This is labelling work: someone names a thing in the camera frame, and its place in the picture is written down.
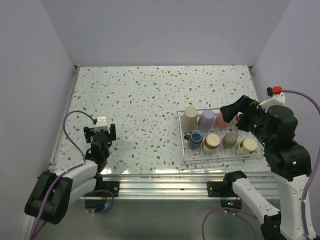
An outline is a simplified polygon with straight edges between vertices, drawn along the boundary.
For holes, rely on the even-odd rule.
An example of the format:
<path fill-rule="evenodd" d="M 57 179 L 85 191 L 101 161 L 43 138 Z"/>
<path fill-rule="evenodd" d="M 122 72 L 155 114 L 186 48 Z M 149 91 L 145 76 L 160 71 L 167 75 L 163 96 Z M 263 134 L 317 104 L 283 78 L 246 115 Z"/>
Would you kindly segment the steel cup brown base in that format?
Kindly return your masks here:
<path fill-rule="evenodd" d="M 240 117 L 243 113 L 242 112 L 238 112 L 235 117 L 231 120 L 231 124 L 233 126 L 236 126 L 238 124 L 238 122 L 240 121 Z"/>

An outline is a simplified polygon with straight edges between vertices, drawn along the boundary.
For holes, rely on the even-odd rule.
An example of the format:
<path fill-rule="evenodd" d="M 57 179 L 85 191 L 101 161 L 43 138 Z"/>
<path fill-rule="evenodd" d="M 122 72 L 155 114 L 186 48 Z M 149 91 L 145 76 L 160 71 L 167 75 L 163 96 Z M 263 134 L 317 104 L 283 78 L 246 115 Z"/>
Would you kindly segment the pink plastic cup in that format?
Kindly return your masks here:
<path fill-rule="evenodd" d="M 227 129 L 230 125 L 229 122 L 225 122 L 223 119 L 223 115 L 221 112 L 219 112 L 214 119 L 214 125 L 218 128 L 218 129 Z"/>

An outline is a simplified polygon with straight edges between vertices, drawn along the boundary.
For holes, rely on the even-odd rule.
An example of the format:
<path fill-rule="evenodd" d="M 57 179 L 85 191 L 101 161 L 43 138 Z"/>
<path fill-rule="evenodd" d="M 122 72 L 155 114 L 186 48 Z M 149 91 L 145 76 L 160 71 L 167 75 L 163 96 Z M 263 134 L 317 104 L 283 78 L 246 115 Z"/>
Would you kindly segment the small steel mug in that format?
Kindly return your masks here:
<path fill-rule="evenodd" d="M 227 133 L 223 136 L 222 140 L 221 140 L 221 144 L 225 147 L 225 148 L 233 148 L 238 140 L 238 134 L 234 134 L 232 132 Z"/>

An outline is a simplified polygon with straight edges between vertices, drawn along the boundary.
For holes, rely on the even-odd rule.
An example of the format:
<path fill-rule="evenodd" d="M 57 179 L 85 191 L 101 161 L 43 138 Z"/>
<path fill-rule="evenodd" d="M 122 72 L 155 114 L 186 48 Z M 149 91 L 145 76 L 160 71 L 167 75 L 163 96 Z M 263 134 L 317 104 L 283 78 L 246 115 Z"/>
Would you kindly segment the lilac plastic cup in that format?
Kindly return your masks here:
<path fill-rule="evenodd" d="M 214 125 L 214 120 L 215 113 L 210 109 L 206 109 L 200 115 L 197 122 L 197 127 L 201 131 L 209 131 Z"/>

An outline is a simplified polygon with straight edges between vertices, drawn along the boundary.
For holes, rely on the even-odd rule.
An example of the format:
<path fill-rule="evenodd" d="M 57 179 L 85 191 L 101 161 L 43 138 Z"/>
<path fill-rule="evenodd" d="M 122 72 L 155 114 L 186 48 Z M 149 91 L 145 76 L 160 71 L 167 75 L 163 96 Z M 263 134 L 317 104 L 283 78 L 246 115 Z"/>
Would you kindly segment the cream metal cup brown band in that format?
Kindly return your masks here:
<path fill-rule="evenodd" d="M 251 137 L 246 137 L 236 147 L 236 153 L 239 156 L 247 156 L 254 153 L 257 150 L 257 148 L 258 148 L 257 142 Z"/>

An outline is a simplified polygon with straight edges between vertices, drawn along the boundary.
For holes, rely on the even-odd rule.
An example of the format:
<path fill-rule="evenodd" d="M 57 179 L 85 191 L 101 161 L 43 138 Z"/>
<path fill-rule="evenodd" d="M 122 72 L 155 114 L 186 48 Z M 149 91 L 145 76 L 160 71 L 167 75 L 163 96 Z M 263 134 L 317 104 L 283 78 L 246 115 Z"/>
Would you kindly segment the steel cup front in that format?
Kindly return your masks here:
<path fill-rule="evenodd" d="M 221 138 L 215 133 L 208 134 L 203 143 L 202 150 L 207 154 L 214 154 L 221 144 Z"/>

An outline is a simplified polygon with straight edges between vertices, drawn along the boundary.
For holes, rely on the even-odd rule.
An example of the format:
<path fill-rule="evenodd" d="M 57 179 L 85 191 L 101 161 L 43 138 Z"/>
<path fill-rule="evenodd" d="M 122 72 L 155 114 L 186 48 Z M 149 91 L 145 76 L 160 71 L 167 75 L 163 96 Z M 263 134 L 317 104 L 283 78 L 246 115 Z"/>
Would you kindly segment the beige plastic cup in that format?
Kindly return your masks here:
<path fill-rule="evenodd" d="M 193 132 L 197 129 L 198 110 L 194 106 L 188 106 L 181 117 L 181 129 L 183 132 Z"/>

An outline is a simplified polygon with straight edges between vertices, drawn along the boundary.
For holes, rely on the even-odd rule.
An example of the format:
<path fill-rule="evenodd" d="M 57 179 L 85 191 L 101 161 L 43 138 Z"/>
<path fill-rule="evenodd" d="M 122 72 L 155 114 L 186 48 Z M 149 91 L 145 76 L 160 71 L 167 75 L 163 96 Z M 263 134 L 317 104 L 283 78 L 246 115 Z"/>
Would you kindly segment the dark blue mug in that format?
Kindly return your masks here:
<path fill-rule="evenodd" d="M 184 139 L 187 141 L 187 146 L 192 150 L 197 150 L 200 148 L 203 142 L 203 137 L 199 132 L 185 134 Z"/>

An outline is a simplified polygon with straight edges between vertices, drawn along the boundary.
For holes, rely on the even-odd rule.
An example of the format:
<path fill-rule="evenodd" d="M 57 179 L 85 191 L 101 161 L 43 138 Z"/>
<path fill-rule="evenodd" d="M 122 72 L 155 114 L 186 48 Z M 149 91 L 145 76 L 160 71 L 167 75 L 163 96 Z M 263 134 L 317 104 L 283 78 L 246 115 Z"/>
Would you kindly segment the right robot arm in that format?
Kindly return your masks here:
<path fill-rule="evenodd" d="M 276 208 L 252 187 L 240 170 L 224 175 L 221 182 L 207 183 L 210 197 L 239 197 L 257 217 L 266 240 L 317 240 L 308 190 L 317 166 L 311 164 L 309 152 L 295 140 L 298 125 L 294 112 L 285 105 L 282 93 L 257 102 L 246 95 L 222 106 L 225 122 L 236 119 L 239 130 L 250 132 L 263 146 L 264 157 L 273 173 L 280 197 Z"/>

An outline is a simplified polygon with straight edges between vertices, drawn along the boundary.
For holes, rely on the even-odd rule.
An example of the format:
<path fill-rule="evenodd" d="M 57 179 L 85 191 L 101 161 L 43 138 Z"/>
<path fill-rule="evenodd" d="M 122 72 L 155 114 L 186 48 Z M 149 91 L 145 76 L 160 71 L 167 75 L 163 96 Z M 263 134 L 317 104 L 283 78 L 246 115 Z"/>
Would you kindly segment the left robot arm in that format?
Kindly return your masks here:
<path fill-rule="evenodd" d="M 95 197 L 103 193 L 101 172 L 117 139 L 116 125 L 84 127 L 83 131 L 85 141 L 90 144 L 85 160 L 59 173 L 42 172 L 25 204 L 26 215 L 56 225 L 78 198 L 88 193 Z"/>

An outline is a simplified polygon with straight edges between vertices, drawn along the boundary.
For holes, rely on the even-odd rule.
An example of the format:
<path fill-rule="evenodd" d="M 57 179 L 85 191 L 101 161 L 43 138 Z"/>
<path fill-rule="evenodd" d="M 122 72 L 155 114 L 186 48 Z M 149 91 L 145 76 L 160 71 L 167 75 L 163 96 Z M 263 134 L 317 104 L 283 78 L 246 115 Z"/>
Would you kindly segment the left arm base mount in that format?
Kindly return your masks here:
<path fill-rule="evenodd" d="M 96 185 L 93 191 L 84 195 L 84 207 L 92 214 L 104 214 L 111 210 L 115 198 L 119 196 L 120 182 L 104 180 L 101 175 L 95 178 Z"/>

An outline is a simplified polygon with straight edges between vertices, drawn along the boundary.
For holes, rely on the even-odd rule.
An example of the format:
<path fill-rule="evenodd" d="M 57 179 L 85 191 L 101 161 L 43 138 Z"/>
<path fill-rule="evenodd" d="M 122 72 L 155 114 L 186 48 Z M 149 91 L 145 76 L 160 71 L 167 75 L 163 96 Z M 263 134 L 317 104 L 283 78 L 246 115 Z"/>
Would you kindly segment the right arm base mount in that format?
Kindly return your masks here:
<path fill-rule="evenodd" d="M 207 195 L 209 198 L 219 198 L 222 208 L 240 210 L 243 206 L 242 199 L 234 193 L 233 183 L 238 179 L 246 179 L 247 176 L 241 171 L 226 173 L 222 181 L 208 181 Z"/>

